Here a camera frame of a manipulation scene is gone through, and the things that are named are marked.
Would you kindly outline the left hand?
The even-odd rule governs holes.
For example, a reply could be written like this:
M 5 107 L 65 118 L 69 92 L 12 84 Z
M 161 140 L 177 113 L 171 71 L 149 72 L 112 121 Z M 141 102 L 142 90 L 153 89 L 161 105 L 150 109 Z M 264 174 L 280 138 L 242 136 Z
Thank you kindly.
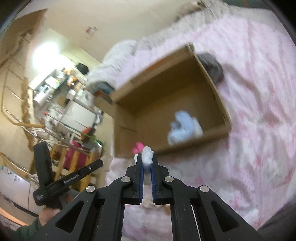
M 39 221 L 41 226 L 44 226 L 48 221 L 50 221 L 56 214 L 61 210 L 58 208 L 45 207 L 39 214 Z

